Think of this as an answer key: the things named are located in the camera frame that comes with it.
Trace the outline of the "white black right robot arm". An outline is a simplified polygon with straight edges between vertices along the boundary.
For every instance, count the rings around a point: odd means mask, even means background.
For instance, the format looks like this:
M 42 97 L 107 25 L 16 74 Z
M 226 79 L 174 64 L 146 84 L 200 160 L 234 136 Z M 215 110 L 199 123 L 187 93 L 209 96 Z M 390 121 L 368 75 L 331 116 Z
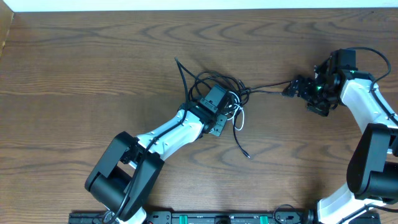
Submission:
M 356 66 L 357 47 L 333 51 L 314 68 L 314 78 L 296 76 L 282 95 L 300 97 L 307 109 L 328 116 L 343 105 L 352 113 L 362 133 L 346 171 L 346 182 L 301 223 L 349 223 L 371 209 L 394 213 L 397 203 L 397 114 L 379 91 L 377 78 Z

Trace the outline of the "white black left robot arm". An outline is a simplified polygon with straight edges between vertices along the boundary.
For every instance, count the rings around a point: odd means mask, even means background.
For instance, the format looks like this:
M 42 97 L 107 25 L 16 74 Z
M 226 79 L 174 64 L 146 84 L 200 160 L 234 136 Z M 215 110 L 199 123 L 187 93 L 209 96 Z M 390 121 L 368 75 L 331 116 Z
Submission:
M 173 153 L 201 138 L 219 136 L 238 97 L 219 85 L 153 131 L 131 136 L 123 131 L 111 141 L 85 182 L 85 189 L 108 211 L 103 223 L 143 223 L 144 204 Z

